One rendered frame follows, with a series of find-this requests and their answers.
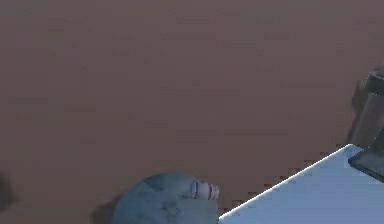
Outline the white bottle with red stripes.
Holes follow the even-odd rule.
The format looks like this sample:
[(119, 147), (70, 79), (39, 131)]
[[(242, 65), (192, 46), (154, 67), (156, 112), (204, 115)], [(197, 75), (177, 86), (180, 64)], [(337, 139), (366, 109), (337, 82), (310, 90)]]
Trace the white bottle with red stripes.
[(207, 182), (194, 181), (191, 184), (191, 197), (193, 199), (217, 200), (219, 187)]

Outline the pale blue white counter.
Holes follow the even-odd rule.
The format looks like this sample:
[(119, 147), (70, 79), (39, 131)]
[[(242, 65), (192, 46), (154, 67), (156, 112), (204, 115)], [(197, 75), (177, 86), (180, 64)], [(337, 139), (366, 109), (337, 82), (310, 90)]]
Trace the pale blue white counter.
[(384, 224), (384, 152), (349, 144), (223, 214), (219, 224)]

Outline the dark grey faucet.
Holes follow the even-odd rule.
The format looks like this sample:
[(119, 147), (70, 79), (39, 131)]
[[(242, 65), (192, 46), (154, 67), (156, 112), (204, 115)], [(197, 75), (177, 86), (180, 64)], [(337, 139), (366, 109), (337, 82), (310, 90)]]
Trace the dark grey faucet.
[(384, 183), (384, 67), (368, 73), (365, 101), (350, 143), (362, 149), (348, 159), (354, 169)]

